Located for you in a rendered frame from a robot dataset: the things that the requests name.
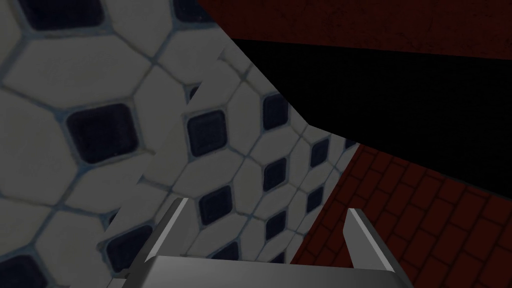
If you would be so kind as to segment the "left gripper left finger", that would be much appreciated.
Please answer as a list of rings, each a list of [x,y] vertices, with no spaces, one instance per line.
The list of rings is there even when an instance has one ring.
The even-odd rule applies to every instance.
[[[135,257],[139,267],[154,256],[176,257],[189,232],[188,198],[176,198]]]

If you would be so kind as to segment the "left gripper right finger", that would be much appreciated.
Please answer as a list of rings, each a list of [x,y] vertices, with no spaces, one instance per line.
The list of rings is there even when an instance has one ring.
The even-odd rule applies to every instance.
[[[371,233],[372,225],[360,209],[349,208],[346,212],[343,237],[355,269],[395,272],[387,259],[383,246]]]

